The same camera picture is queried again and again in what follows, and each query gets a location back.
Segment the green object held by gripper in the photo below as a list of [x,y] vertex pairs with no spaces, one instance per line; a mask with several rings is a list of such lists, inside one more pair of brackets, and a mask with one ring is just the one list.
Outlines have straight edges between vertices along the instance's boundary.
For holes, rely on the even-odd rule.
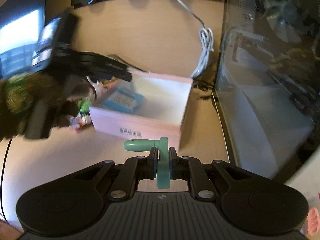
[[134,139],[124,142],[124,149],[130,152],[149,152],[151,147],[157,147],[160,155],[157,167],[158,188],[170,188],[170,166],[168,138],[159,140]]

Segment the computer fan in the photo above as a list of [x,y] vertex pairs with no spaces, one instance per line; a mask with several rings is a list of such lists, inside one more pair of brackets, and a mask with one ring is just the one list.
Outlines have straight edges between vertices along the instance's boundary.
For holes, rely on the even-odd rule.
[[299,35],[306,34],[309,26],[303,24],[308,16],[308,10],[301,11],[300,3],[297,5],[292,0],[260,0],[270,28],[276,36],[285,42],[300,43]]

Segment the bundled white cable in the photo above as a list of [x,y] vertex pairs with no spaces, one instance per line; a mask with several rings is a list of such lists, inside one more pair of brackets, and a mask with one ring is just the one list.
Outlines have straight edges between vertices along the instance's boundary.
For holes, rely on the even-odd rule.
[[214,49],[213,49],[214,35],[213,35],[213,32],[210,28],[205,28],[204,22],[197,15],[195,15],[188,8],[188,6],[186,6],[181,0],[177,0],[177,2],[180,3],[183,6],[183,8],[185,8],[201,24],[199,36],[200,36],[200,41],[202,44],[202,53],[200,55],[197,68],[193,71],[193,73],[190,76],[191,78],[196,78],[197,76],[202,74],[202,72],[208,67],[210,52],[214,51]]

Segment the open cardboard box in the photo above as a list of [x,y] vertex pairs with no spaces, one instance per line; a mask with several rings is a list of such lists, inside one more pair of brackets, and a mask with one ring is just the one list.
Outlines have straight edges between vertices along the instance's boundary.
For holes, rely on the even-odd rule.
[[125,114],[102,107],[108,95],[102,96],[90,107],[95,129],[127,139],[168,137],[170,147],[178,149],[192,79],[140,71],[132,75],[132,89],[145,97],[142,104],[134,114]]

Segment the red object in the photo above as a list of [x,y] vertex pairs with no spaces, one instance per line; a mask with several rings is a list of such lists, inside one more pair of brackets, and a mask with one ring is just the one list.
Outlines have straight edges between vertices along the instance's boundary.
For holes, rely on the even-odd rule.
[[316,235],[320,230],[320,216],[317,208],[310,208],[307,216],[308,234],[310,236]]

